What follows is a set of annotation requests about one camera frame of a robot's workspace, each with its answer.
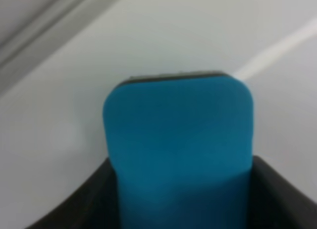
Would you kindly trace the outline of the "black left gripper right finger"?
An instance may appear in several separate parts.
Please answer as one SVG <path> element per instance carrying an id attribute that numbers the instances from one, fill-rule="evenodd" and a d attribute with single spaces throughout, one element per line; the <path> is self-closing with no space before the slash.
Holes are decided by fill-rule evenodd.
<path id="1" fill-rule="evenodd" d="M 254 156 L 247 228 L 316 229 L 317 204 Z"/>

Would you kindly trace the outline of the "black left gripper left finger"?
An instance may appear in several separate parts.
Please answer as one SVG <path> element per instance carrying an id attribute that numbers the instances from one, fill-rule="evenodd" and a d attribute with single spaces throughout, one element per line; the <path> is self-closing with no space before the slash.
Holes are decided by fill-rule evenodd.
<path id="1" fill-rule="evenodd" d="M 29 229 L 120 228 L 116 175 L 109 159 L 71 196 Z"/>

